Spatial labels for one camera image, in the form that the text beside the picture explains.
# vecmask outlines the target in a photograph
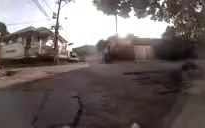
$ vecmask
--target cracked asphalt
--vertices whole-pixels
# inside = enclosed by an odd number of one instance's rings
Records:
[[[91,65],[0,88],[0,128],[159,128],[179,94],[154,94],[160,85],[123,75],[136,69]]]

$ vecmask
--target concrete wall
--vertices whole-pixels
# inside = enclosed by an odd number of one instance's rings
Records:
[[[0,49],[0,58],[22,58],[24,57],[24,46],[19,42],[3,45]]]

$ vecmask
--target house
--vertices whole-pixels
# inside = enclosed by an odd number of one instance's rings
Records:
[[[27,27],[1,40],[0,58],[19,59],[25,57],[53,56],[55,34],[48,28]],[[68,58],[68,41],[59,35],[59,58]]]
[[[112,60],[148,61],[154,58],[153,48],[162,40],[132,35],[126,38],[111,36],[106,41]]]

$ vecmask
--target power line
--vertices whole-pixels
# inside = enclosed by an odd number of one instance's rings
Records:
[[[46,19],[49,21],[50,25],[51,24],[51,18],[48,16],[48,14],[46,13],[46,11],[41,7],[40,3],[38,0],[32,0],[35,4],[35,6],[45,15]]]
[[[6,24],[7,26],[14,26],[14,25],[22,25],[22,24],[30,24],[30,23],[35,23],[35,22],[42,22],[46,20],[38,20],[38,21],[26,21],[26,22],[18,22],[18,23],[8,23]]]
[[[52,12],[54,12],[54,11],[51,9],[51,7],[48,5],[48,3],[47,3],[46,0],[42,0],[42,1],[45,3],[45,5],[46,5]]]

